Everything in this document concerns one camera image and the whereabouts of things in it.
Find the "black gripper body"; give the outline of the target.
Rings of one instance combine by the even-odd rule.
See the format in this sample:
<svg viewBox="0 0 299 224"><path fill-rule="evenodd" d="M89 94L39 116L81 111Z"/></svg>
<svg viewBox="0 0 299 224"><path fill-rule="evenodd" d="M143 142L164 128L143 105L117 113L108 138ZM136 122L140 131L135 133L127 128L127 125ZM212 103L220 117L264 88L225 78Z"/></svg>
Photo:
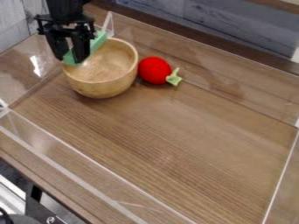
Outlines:
<svg viewBox="0 0 299 224"><path fill-rule="evenodd" d="M83 13L83 5L89 2L91 0L45 0L49 13L33 17L37 21L37 33L40 35L45 34L47 25L60 27L63 25L79 24L80 26L87 26L87 30L83 33L93 39L95 19Z"/></svg>

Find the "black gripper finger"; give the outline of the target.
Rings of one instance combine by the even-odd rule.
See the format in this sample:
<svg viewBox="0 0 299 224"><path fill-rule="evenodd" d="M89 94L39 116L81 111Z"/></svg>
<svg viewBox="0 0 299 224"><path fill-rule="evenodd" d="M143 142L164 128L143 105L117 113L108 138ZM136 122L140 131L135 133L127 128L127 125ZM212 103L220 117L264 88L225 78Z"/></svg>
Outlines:
<svg viewBox="0 0 299 224"><path fill-rule="evenodd" d="M63 56L69 50L67 38L60 36L55 31L47 31L45 38L56 59L63 60Z"/></svg>
<svg viewBox="0 0 299 224"><path fill-rule="evenodd" d="M87 27L76 27L71 32L72 54L75 63L80 63L89 56L89 40L92 35Z"/></svg>

